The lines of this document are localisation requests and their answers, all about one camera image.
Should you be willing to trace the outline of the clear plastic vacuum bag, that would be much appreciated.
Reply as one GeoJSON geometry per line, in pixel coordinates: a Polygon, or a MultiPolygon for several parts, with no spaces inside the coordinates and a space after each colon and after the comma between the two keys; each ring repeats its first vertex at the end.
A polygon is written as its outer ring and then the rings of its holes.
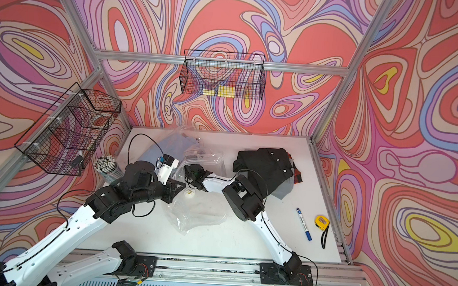
{"type": "Polygon", "coordinates": [[[157,139],[158,145],[147,148],[141,160],[156,160],[162,154],[177,159],[170,177],[184,184],[183,191],[166,206],[169,223],[183,235],[197,227],[223,224],[230,209],[222,189],[233,182],[233,174],[226,169],[228,145],[219,142],[214,133],[180,128],[167,129],[157,139]]]}

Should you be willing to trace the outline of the black button shirt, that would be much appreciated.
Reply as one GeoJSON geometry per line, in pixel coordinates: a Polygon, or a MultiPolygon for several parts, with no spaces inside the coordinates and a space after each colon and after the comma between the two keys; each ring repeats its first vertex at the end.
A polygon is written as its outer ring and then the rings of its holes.
{"type": "Polygon", "coordinates": [[[263,197],[271,195],[285,180],[294,177],[288,152],[283,148],[239,151],[232,170],[246,173],[263,197]]]}

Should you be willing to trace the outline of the grey button shirt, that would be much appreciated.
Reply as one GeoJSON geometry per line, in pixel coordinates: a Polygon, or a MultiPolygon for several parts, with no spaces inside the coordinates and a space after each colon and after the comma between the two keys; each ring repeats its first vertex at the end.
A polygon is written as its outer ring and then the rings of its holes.
{"type": "Polygon", "coordinates": [[[285,198],[289,193],[292,192],[294,187],[294,178],[290,177],[289,179],[285,180],[282,184],[280,184],[271,195],[275,196],[276,198],[282,200],[285,198]]]}

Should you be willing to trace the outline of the red black plaid shirt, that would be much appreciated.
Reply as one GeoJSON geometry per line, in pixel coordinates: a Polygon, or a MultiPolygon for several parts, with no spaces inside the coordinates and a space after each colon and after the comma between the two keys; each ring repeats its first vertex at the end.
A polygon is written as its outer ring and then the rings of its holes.
{"type": "Polygon", "coordinates": [[[294,159],[291,154],[289,155],[290,163],[292,165],[292,170],[293,170],[293,175],[294,175],[294,184],[299,184],[303,182],[301,172],[298,170],[296,167],[296,164],[294,162],[294,159]]]}

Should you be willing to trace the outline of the light blue shirt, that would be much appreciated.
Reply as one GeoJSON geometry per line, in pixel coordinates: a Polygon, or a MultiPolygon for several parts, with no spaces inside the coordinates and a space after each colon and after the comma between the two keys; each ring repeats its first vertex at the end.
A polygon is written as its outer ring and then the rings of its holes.
{"type": "Polygon", "coordinates": [[[167,154],[180,161],[184,158],[186,150],[196,145],[198,141],[196,138],[187,136],[184,133],[172,133],[157,143],[158,146],[153,143],[151,147],[140,156],[140,159],[155,163],[160,156],[167,154]]]}

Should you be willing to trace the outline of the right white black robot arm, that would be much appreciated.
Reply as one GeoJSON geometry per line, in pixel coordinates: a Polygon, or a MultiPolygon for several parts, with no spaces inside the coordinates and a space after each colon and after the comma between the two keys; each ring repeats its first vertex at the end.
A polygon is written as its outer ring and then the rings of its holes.
{"type": "Polygon", "coordinates": [[[260,234],[280,277],[290,280],[299,275],[303,262],[283,241],[269,219],[265,211],[266,193],[261,193],[243,174],[221,177],[197,164],[185,166],[184,177],[197,190],[223,194],[238,219],[248,222],[260,234]]]}

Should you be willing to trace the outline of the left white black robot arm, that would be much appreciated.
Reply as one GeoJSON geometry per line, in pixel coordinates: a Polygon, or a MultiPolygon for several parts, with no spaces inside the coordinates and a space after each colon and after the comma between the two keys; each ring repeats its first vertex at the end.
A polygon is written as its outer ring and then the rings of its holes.
{"type": "Polygon", "coordinates": [[[93,234],[132,212],[139,203],[162,200],[171,204],[186,187],[171,172],[147,161],[126,167],[122,178],[99,188],[76,212],[33,247],[0,261],[0,286],[76,286],[104,274],[125,275],[142,281],[151,276],[138,262],[135,250],[117,241],[97,256],[59,266],[59,262],[93,234]]]}

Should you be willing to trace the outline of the yellow sticky note pads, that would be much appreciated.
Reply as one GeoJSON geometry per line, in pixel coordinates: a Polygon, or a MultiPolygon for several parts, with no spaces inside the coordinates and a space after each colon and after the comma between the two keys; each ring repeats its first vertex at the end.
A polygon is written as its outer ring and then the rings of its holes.
{"type": "Polygon", "coordinates": [[[235,98],[236,91],[234,86],[224,86],[218,85],[213,89],[203,89],[202,94],[204,96],[216,96],[216,97],[223,97],[223,98],[235,98]]]}

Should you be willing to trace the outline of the blue marker pen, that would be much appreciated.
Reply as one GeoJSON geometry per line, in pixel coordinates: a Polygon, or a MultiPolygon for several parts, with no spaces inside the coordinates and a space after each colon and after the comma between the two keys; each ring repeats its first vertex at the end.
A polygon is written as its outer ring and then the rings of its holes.
{"type": "Polygon", "coordinates": [[[312,241],[312,236],[310,234],[308,225],[306,224],[306,221],[304,219],[304,216],[303,216],[303,213],[302,213],[301,209],[300,208],[296,208],[296,211],[297,211],[297,215],[298,215],[298,218],[300,220],[301,226],[302,226],[302,228],[303,228],[303,230],[305,232],[306,238],[308,239],[308,241],[312,241]]]}

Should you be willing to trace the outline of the yellow tape measure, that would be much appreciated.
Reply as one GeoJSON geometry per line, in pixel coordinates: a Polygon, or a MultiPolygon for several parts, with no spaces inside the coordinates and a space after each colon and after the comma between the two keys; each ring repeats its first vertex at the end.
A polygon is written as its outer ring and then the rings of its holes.
{"type": "Polygon", "coordinates": [[[330,226],[330,220],[323,216],[323,215],[317,215],[315,217],[315,225],[318,229],[320,229],[321,231],[327,231],[327,229],[329,228],[330,226]]]}

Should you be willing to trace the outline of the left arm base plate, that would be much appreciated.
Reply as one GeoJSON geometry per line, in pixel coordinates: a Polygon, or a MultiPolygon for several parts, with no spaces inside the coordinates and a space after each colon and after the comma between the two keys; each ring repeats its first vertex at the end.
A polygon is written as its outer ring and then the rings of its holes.
{"type": "Polygon", "coordinates": [[[114,269],[109,268],[107,275],[129,276],[140,279],[153,277],[157,256],[119,256],[120,264],[114,269]]]}

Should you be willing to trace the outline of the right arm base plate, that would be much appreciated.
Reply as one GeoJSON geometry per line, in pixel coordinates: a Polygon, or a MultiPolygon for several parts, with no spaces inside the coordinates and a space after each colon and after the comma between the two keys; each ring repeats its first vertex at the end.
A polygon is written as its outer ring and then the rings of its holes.
{"type": "Polygon", "coordinates": [[[266,285],[314,286],[310,268],[308,265],[301,265],[287,272],[284,266],[266,262],[260,263],[259,269],[255,273],[259,275],[260,282],[266,285]]]}

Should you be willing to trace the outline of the aluminium frame rail front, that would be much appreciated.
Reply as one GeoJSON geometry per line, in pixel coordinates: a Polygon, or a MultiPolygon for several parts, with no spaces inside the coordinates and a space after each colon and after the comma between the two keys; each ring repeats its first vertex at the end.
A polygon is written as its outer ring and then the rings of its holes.
{"type": "Polygon", "coordinates": [[[256,260],[143,254],[134,274],[111,272],[108,261],[104,252],[78,250],[48,277],[57,286],[365,286],[358,270],[355,279],[348,279],[345,269],[328,265],[318,270],[303,266],[296,280],[283,284],[271,265],[263,267],[256,260]]]}

